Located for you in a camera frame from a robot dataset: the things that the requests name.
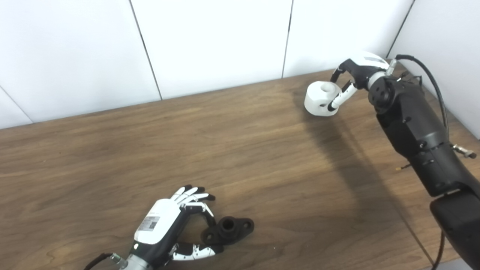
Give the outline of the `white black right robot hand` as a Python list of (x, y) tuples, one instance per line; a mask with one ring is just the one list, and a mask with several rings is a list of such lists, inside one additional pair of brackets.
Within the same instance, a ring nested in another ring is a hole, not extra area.
[(352, 79), (341, 88), (334, 99), (329, 103), (329, 112), (337, 110), (346, 100), (351, 98), (357, 90), (368, 90), (369, 85), (377, 80), (377, 77), (386, 75), (389, 63), (370, 52), (361, 52), (343, 61), (331, 75), (330, 82), (336, 84), (339, 76), (348, 72)]

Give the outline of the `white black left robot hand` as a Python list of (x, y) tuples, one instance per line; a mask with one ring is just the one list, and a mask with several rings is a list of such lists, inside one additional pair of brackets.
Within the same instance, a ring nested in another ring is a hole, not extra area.
[(204, 187), (179, 188), (170, 198), (157, 200), (134, 233), (127, 257), (127, 270), (158, 270), (172, 261), (200, 260), (220, 254), (223, 246), (182, 243), (180, 234), (191, 215), (202, 214), (209, 227), (215, 226), (213, 212), (206, 201), (215, 196)]

